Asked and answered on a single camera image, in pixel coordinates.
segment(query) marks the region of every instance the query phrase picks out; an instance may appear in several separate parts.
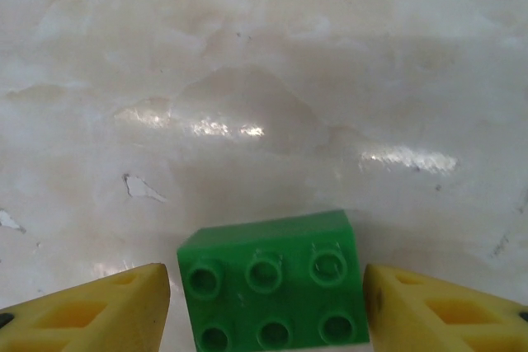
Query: white marble surface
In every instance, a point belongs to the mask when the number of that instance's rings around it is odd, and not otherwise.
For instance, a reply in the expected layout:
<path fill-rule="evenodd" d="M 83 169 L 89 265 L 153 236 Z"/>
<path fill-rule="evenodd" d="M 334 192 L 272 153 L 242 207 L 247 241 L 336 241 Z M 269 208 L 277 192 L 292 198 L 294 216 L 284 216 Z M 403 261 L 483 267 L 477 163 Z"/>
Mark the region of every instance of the white marble surface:
<path fill-rule="evenodd" d="M 0 0 L 0 306 L 202 226 L 349 209 L 379 261 L 528 301 L 528 0 Z"/>

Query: lego brick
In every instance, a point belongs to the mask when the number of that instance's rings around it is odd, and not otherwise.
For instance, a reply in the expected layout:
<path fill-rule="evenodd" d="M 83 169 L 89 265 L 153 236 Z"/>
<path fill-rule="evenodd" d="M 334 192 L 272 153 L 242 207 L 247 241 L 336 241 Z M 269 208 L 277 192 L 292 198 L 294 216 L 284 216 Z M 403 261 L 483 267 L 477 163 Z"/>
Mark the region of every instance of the lego brick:
<path fill-rule="evenodd" d="M 0 352 L 158 352 L 170 297 L 151 264 L 0 310 Z"/>
<path fill-rule="evenodd" d="M 513 301 L 382 265 L 364 290 L 376 352 L 528 352 L 528 309 Z"/>
<path fill-rule="evenodd" d="M 354 234 L 343 211 L 204 228 L 177 256 L 201 352 L 369 340 Z"/>

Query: black screw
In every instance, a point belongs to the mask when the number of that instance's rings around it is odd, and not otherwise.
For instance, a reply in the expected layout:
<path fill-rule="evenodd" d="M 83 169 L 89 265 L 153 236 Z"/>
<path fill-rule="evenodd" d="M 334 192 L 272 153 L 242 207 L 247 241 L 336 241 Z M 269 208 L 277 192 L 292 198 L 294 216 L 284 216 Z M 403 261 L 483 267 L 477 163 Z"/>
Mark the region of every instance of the black screw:
<path fill-rule="evenodd" d="M 12 313 L 4 312 L 0 313 L 0 329 L 4 327 L 7 323 L 12 321 L 15 316 Z"/>

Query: green lego brick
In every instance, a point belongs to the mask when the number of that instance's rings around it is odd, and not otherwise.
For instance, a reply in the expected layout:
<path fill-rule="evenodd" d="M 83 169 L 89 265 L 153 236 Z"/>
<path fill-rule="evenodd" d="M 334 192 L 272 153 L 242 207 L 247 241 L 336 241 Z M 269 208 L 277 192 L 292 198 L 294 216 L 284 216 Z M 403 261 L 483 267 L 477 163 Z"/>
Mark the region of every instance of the green lego brick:
<path fill-rule="evenodd" d="M 203 228 L 177 256 L 201 352 L 369 341 L 354 233 L 341 210 Z"/>

